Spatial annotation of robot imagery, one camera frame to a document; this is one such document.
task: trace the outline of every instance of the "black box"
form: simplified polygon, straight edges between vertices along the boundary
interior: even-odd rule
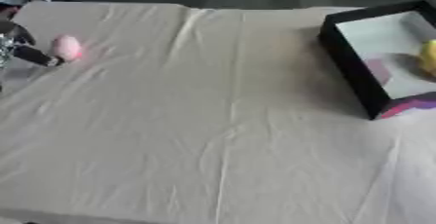
[[[371,119],[436,107],[436,79],[418,68],[436,39],[436,9],[425,1],[326,17],[318,36]]]

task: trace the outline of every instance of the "pink ball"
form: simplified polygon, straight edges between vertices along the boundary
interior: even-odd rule
[[[60,35],[52,41],[51,54],[72,61],[82,55],[82,47],[75,37]]]

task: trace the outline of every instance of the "white tablecloth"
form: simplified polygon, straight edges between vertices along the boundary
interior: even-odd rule
[[[315,39],[338,10],[25,7],[85,53],[0,99],[0,215],[434,223],[436,111],[365,119]]]

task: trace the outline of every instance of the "white fabric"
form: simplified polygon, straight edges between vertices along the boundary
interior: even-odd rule
[[[26,6],[42,49],[65,33],[86,49],[0,100],[0,209],[434,223],[436,111],[365,119],[315,40],[338,10]]]

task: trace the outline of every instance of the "yellow object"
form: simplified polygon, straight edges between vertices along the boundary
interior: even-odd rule
[[[422,45],[419,67],[436,77],[436,40],[428,41]]]

